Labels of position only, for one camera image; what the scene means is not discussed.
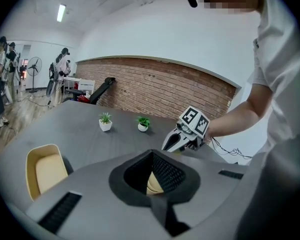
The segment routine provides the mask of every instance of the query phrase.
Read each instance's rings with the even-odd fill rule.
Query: yellow chair
[[[55,144],[36,147],[28,153],[25,178],[33,201],[67,176],[64,160]]]

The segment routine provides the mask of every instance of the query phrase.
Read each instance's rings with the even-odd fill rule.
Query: hand
[[[211,137],[212,137],[211,133],[212,133],[212,128],[209,126],[205,132],[203,142],[209,143],[211,141]]]
[[[196,151],[199,148],[201,148],[204,144],[204,140],[200,137],[197,137],[195,140],[188,142],[188,144],[184,147]]]

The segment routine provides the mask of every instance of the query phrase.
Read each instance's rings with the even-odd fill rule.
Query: brick wall
[[[107,58],[79,62],[78,78],[95,80],[97,89],[107,77],[116,83],[98,105],[177,119],[194,106],[214,119],[224,115],[236,88],[190,67],[152,59]]]

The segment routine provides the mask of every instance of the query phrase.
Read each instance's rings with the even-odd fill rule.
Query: black cable
[[[48,106],[48,105],[40,105],[40,104],[38,104],[38,103],[36,103],[36,102],[30,100],[30,99],[28,99],[28,101],[29,101],[29,102],[32,102],[32,103],[34,103],[34,104],[37,104],[39,107],[47,107],[47,106]]]
[[[12,127],[9,127],[9,129],[13,130],[14,136],[17,136],[17,134],[16,134],[16,130],[15,130],[14,128],[12,128]]]
[[[18,101],[18,102],[23,102],[26,98],[41,98],[41,97],[45,97],[46,95],[42,95],[42,96],[33,96],[33,95],[29,95],[24,97],[22,100]]]
[[[215,144],[214,144],[214,141],[215,141],[215,144],[217,144],[217,145],[219,146],[219,148],[221,148],[223,151],[226,152],[225,154],[220,154],[220,153],[217,151],[217,149],[216,149],[216,147],[215,147]],[[215,152],[217,152],[220,156],[224,156],[224,155],[230,154],[231,156],[234,156],[234,157],[237,156],[237,155],[239,155],[239,156],[243,157],[243,159],[246,159],[246,160],[249,160],[249,159],[252,158],[252,156],[243,155],[243,154],[241,153],[241,151],[240,151],[238,148],[234,148],[232,151],[228,151],[228,150],[224,149],[224,148],[221,146],[221,144],[220,144],[214,137],[211,137],[211,142],[212,142],[213,149],[214,149]]]

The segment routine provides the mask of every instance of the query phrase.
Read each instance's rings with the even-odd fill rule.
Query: ceiling light
[[[65,10],[66,10],[66,6],[64,4],[60,4],[59,11],[58,11],[58,16],[56,17],[57,22],[62,21],[62,17],[64,16]]]

